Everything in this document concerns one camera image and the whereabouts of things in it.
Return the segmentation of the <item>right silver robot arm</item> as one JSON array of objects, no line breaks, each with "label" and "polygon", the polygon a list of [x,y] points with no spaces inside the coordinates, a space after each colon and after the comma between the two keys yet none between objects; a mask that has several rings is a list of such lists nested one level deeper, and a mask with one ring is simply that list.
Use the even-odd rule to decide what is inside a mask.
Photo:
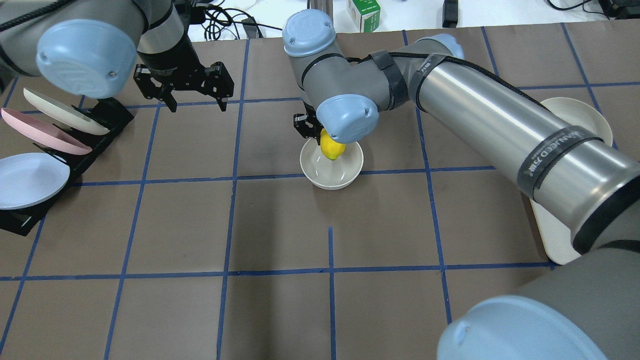
[{"label": "right silver robot arm", "polygon": [[484,300],[439,338],[439,360],[637,360],[639,164],[464,60],[455,37],[418,39],[351,65],[332,19],[304,9],[282,29],[314,125],[341,144],[413,101],[563,223],[579,257]]}]

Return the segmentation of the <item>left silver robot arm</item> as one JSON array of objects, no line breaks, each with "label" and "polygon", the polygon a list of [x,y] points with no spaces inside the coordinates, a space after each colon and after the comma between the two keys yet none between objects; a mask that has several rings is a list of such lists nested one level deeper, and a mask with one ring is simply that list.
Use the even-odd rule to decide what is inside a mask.
[{"label": "left silver robot arm", "polygon": [[222,62],[201,64],[172,0],[3,0],[0,44],[2,91],[19,76],[42,76],[102,100],[132,78],[172,112],[174,91],[215,98],[221,111],[234,93]]}]

